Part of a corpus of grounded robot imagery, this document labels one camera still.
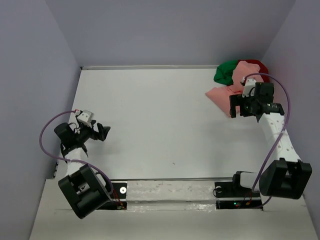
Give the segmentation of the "pink t shirt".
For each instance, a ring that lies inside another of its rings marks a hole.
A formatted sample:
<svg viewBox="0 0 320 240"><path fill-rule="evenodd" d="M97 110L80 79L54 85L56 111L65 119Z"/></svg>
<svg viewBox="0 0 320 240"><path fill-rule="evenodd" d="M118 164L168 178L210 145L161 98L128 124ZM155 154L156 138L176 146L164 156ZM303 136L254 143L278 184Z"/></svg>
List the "pink t shirt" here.
<svg viewBox="0 0 320 240"><path fill-rule="evenodd" d="M243 86L241 84L242 79L253 73L259 73L260 67L257 64L247 63L246 61L240 61L237 63L235 70L233 71L232 85L223 85L221 87L214 87L205 95L222 110L227 117L230 117L230 96L234 92L242 91Z"/></svg>

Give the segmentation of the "red t shirt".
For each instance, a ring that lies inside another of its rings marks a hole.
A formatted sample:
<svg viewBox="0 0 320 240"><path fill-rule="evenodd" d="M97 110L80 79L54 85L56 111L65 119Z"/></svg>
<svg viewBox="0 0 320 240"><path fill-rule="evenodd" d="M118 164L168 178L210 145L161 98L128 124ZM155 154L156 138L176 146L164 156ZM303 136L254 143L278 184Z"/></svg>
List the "red t shirt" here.
<svg viewBox="0 0 320 240"><path fill-rule="evenodd" d="M247 62L248 64L255 64L255 65L258 65L260 67L260 70L259 70L259 73L264 73L264 74L269 74L269 70L268 68L259 60L257 59L239 59L237 61L237 63L241 62L241 61L245 61ZM265 83L269 83L270 82L270 78L268 76L265 76L265 75L261 75L263 81Z"/></svg>

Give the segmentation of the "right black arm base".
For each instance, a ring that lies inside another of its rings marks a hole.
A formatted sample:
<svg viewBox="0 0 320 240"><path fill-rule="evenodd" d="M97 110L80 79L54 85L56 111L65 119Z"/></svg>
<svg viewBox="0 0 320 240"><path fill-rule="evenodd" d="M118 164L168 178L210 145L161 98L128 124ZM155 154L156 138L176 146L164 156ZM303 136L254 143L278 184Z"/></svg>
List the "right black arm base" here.
<svg viewBox="0 0 320 240"><path fill-rule="evenodd" d="M235 186L231 181L215 182L212 194L216 199L217 210L262 208L260 193L252 192L250 188Z"/></svg>

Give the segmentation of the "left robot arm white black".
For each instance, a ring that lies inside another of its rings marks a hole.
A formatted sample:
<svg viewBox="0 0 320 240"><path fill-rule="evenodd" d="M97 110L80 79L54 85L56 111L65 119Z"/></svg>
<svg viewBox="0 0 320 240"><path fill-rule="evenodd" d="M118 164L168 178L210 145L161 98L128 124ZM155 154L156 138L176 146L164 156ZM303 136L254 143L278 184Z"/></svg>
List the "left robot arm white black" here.
<svg viewBox="0 0 320 240"><path fill-rule="evenodd" d="M63 160L68 163L66 176L58 181L58 186L76 216L83 219L110 201L114 192L114 186L105 173L80 159L81 154L88 156L85 142L89 139L105 141L111 128L96 120L88 124L78 120L77 123L78 130L71 129L65 122L54 132L60 139Z"/></svg>

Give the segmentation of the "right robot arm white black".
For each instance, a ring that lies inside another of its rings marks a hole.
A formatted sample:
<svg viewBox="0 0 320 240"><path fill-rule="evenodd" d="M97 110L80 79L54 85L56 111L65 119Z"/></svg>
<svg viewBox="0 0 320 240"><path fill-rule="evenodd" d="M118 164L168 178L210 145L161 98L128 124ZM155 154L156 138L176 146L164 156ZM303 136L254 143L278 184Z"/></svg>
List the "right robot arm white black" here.
<svg viewBox="0 0 320 240"><path fill-rule="evenodd" d="M230 116L236 117L236 107L242 117L254 116L263 130L269 153L257 172L237 171L230 183L235 196L251 189L263 196L299 199L312 174L309 163L302 162L286 130L289 114L275 103L274 85L249 78L241 94L231 95Z"/></svg>

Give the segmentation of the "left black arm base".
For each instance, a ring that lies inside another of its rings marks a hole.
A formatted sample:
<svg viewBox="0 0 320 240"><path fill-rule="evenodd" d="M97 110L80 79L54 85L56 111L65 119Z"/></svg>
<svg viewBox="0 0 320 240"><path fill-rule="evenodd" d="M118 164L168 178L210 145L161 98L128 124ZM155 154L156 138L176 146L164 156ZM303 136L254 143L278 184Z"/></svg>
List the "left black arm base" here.
<svg viewBox="0 0 320 240"><path fill-rule="evenodd" d="M126 210L127 209L127 190L128 182L113 180L113 193L110 196L111 200L101 206L98 210Z"/></svg>

